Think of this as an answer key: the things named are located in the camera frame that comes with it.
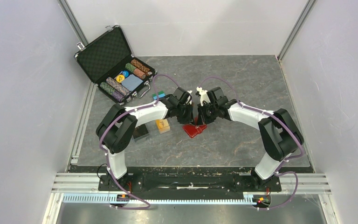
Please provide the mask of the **red leather card holder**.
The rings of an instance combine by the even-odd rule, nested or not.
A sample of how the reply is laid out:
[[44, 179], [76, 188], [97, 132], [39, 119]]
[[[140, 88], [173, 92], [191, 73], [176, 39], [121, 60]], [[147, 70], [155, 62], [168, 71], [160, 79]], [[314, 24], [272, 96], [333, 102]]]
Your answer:
[[196, 126], [196, 118], [194, 119], [195, 124], [186, 124], [182, 126], [182, 129], [190, 138], [194, 138], [195, 136], [201, 134], [207, 128], [206, 124], [202, 126]]

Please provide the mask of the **clear plastic card box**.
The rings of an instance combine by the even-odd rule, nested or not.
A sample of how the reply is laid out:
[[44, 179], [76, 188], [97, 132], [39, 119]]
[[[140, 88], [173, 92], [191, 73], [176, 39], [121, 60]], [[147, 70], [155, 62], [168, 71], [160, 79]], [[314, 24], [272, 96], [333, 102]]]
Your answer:
[[156, 121], [149, 122], [149, 123], [147, 123], [145, 125], [146, 125], [146, 127], [147, 127], [147, 129], [149, 131], [149, 136], [147, 138], [149, 138], [150, 136], [154, 136], [154, 135], [159, 133], [158, 128], [156, 126]]

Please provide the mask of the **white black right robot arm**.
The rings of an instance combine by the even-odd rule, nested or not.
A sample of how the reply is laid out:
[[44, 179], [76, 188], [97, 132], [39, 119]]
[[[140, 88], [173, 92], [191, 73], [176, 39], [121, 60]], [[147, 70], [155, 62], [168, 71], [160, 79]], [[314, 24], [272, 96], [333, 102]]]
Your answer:
[[200, 98], [198, 121], [202, 124], [222, 118], [243, 123], [260, 132], [265, 154], [250, 178], [255, 190], [265, 189], [269, 185], [269, 178], [297, 149], [303, 155], [304, 138], [287, 110], [262, 110], [236, 99], [228, 100], [220, 87], [209, 91], [197, 87], [196, 95]]

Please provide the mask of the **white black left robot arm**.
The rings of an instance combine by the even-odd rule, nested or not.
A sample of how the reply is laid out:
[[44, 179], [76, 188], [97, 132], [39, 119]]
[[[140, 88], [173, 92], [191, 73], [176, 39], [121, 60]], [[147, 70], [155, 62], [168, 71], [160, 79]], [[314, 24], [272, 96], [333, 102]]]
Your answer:
[[191, 91], [178, 87], [173, 94], [137, 107], [115, 104], [96, 129], [99, 146], [107, 158], [110, 184], [123, 190], [128, 184], [125, 149], [136, 127], [159, 119], [176, 117], [181, 124], [193, 122]]

